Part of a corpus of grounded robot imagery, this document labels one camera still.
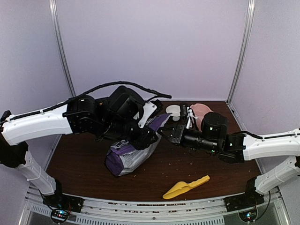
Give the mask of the purple pet food bag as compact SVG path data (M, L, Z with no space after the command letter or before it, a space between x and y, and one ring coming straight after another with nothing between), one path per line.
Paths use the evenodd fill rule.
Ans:
M143 150L136 150L127 140L114 143L105 156L105 166L115 177L133 172L152 155L162 137L157 136L158 140Z

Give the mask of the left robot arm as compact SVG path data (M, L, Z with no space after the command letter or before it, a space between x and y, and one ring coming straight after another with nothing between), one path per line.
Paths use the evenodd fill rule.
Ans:
M90 133L98 141L127 140L137 150L143 150L158 139L148 121L160 107L160 101L144 100L133 89L119 86L105 98L81 94L35 112L13 115L6 111L0 120L0 161L19 170L45 199L63 208L68 201L61 184L34 160L27 141L49 135Z

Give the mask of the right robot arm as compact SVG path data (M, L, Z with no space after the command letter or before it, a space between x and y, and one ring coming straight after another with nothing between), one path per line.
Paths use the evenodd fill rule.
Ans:
M300 174L300 130L285 133L255 135L248 131L228 134L229 121L217 112L205 114L201 130L188 129L185 124L160 128L159 134L170 143L217 155L224 162L235 164L257 158L287 156L272 170L247 181L240 203L250 207L274 187Z

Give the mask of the pink double pet feeder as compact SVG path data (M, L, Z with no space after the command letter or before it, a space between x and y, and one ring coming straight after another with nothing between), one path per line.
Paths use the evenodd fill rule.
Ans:
M212 110L207 105L200 104L200 103L193 104L190 106L190 108L193 110L195 116L197 117L196 124L197 124L197 127L199 128L199 130L201 131L201 123L202 123L204 116L207 113L212 112Z

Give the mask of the black and white ceramic bowl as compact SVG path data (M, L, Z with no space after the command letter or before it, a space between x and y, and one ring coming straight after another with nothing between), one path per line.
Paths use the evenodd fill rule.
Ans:
M179 105L170 105L166 108L166 113L169 113L172 120L177 122L180 120L180 106Z

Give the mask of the yellow plastic scoop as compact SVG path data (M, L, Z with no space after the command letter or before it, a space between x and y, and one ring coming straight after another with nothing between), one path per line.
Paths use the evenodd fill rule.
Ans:
M170 188L163 196L163 199L173 199L179 195L182 195L194 188L197 188L210 180L210 176L206 175L200 179L197 179L191 183L184 181L177 182L172 188Z

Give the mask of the left circuit board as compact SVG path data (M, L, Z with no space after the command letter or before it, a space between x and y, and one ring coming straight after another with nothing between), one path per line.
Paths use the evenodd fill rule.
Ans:
M55 223L64 223L68 220L70 212L63 209L53 209L50 214L50 218Z

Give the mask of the circuit board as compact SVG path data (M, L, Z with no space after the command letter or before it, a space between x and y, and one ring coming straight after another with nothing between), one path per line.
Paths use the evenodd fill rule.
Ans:
M257 208L243 209L238 211L239 218L246 223L251 223L258 216Z
M70 212L63 209L53 209L50 214L50 218L55 223L64 223L68 220Z

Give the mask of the right circuit board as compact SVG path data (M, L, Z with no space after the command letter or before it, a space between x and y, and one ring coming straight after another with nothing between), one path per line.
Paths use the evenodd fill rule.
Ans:
M251 223L258 216L257 208L243 209L238 211L239 218L246 223Z

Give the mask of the front aluminium rail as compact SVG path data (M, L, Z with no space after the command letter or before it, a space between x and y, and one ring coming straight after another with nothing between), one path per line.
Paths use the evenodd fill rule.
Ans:
M223 196L200 200L131 202L84 197L80 213L71 212L66 225L246 225L238 211L227 212ZM257 205L255 225L289 225L278 188Z

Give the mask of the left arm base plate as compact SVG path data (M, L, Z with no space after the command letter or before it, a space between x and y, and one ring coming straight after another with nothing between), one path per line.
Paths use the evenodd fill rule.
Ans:
M60 209L67 212L80 213L83 207L84 199L71 195L41 195L43 204L48 206L51 210Z

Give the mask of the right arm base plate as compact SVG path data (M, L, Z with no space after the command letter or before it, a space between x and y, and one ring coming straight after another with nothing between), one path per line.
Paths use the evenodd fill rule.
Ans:
M227 212L242 210L264 203L264 195L256 192L245 192L224 198L224 203Z

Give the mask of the right aluminium corner post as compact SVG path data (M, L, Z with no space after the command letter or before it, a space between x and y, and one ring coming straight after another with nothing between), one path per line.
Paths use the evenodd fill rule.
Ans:
M254 21L254 16L255 16L255 0L249 0L248 5L247 5L247 14L246 14L246 19L245 19L245 24L244 24L244 31L243 31L243 37L242 37L242 42L241 42L241 47L240 47L240 53L238 56L238 61L236 65L236 69L234 72L233 76L233 81L231 84L231 88L229 91L229 95L227 98L227 104L230 105L233 101L233 97L238 85L238 81L240 78L240 74L242 71L243 63L245 60L246 56L246 51L249 43L249 39L251 36L251 31L253 27L253 21Z

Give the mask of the aluminium corner post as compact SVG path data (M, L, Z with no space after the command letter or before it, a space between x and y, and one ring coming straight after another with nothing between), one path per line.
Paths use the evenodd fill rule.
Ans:
M58 16L58 11L57 11L56 0L49 0L49 7L50 7L50 13L51 13L51 17L52 17L52 23L54 26L54 32L55 32L55 36L56 36L59 57L60 57L60 61L61 61L62 69L63 69L63 74L66 79L67 87L68 87L68 90L69 90L71 96L75 97L76 96L75 88L74 88L71 74L69 71L68 62L67 62L66 53L64 50L62 35L61 35L61 30L60 30L60 23L59 23L59 16Z
M255 16L255 0L249 0L248 5L247 5L247 14L246 14L246 19L245 19L245 24L244 24L244 31L243 31L243 37L242 37L242 42L241 42L241 47L240 47L240 53L238 56L238 61L236 65L236 69L234 72L233 76L233 81L231 84L231 88L229 91L229 95L227 98L227 104L230 105L233 101L233 97L238 85L238 81L240 78L240 74L242 71L243 63L245 60L246 56L246 51L249 43L249 39L251 36L251 31L253 27L253 21L254 21L254 16Z

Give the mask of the left aluminium corner post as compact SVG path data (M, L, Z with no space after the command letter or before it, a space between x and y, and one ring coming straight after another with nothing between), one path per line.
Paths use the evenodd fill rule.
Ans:
M66 79L67 87L68 87L68 90L69 90L71 96L75 97L76 96L75 88L74 88L71 74L69 71L68 62L67 62L66 53L64 50L62 35L61 35L61 30L60 30L60 23L59 23L59 16L58 16L58 11L57 11L56 0L49 0L49 7L50 7L50 13L51 13L51 17L52 17L52 23L54 26L54 32L55 32L55 36L56 36L59 57L60 57L60 61L61 61L62 69L63 69L63 74Z

